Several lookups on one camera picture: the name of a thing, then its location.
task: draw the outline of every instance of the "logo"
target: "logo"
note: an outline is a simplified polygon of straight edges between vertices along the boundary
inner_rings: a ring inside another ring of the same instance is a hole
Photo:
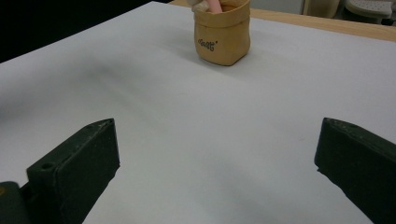
[[[198,40],[198,44],[201,45],[201,47],[209,49],[210,51],[215,51],[215,46],[218,43],[216,42],[210,42],[210,41],[204,41],[203,39]]]

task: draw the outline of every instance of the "small paper bag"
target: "small paper bag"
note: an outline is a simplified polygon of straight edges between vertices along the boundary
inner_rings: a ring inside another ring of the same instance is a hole
[[[194,42],[200,57],[216,64],[233,65],[250,48],[249,0],[220,0],[222,13],[194,12]]]

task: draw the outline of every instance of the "white tabletop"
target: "white tabletop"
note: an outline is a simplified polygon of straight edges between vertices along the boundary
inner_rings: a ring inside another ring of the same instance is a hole
[[[201,60],[188,8],[149,3],[0,64],[0,181],[114,118],[121,168],[85,223],[371,223],[314,156],[324,117],[396,142],[396,43],[251,20]]]

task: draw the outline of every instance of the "tan paper bag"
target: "tan paper bag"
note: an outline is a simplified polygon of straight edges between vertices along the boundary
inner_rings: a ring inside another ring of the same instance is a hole
[[[221,65],[233,65],[250,48],[249,0],[220,0],[222,13],[194,12],[194,41],[199,56]]]

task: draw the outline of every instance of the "wooden table edge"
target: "wooden table edge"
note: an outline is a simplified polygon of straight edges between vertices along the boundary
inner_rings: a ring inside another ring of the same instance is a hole
[[[174,0],[169,4],[181,7],[189,6],[186,0]],[[279,21],[293,25],[300,25],[304,27],[337,32],[341,34],[357,35],[396,42],[396,27],[393,26],[324,19],[256,8],[252,8],[250,10],[250,16],[256,19]]]

